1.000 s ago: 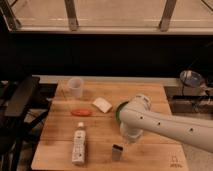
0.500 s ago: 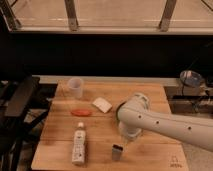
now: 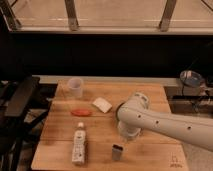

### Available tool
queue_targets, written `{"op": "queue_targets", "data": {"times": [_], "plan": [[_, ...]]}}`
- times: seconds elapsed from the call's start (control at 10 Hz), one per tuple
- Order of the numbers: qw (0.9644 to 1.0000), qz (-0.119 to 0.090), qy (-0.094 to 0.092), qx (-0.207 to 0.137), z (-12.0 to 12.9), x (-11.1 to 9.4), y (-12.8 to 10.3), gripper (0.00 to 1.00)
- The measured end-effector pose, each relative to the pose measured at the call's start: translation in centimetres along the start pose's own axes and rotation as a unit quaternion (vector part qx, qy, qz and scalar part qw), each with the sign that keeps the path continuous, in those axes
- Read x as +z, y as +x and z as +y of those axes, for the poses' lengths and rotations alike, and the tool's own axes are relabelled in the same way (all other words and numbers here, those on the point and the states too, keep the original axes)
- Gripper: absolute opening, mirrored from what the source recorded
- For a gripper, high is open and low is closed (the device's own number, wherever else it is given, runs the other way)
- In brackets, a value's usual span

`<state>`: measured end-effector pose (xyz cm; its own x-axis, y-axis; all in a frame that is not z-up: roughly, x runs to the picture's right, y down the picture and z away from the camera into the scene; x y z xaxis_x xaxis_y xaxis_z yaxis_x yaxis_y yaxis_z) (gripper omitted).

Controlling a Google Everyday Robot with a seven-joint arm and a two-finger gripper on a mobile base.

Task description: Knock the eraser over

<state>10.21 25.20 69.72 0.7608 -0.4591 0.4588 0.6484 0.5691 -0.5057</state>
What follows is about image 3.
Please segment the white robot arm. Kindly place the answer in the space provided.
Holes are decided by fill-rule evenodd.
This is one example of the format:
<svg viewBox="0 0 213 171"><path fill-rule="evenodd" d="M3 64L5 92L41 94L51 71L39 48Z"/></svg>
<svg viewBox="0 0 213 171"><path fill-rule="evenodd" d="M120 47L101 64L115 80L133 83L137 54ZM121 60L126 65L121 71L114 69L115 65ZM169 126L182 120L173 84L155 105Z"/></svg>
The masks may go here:
<svg viewBox="0 0 213 171"><path fill-rule="evenodd" d="M213 151L213 119L160 113L149 109L149 99L135 92L116 111L119 134L135 139L142 129Z"/></svg>

